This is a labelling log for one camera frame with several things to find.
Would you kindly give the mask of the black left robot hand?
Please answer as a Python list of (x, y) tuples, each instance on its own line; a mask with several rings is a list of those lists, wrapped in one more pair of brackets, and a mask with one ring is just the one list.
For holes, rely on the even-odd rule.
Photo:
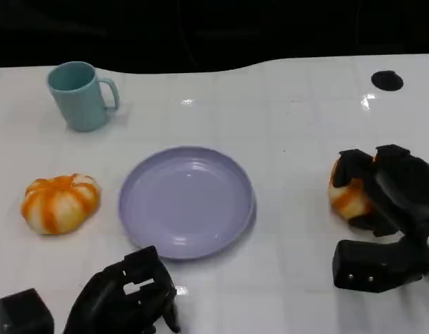
[(126, 255), (86, 283), (74, 302), (64, 333), (155, 333), (163, 319), (181, 331), (177, 290), (154, 246)]

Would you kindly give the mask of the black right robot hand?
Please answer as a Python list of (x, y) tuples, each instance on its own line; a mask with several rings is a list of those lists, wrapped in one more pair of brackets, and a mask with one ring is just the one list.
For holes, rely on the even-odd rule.
[(343, 150), (328, 186), (332, 210), (376, 237), (402, 232), (429, 248), (429, 163), (395, 144)]

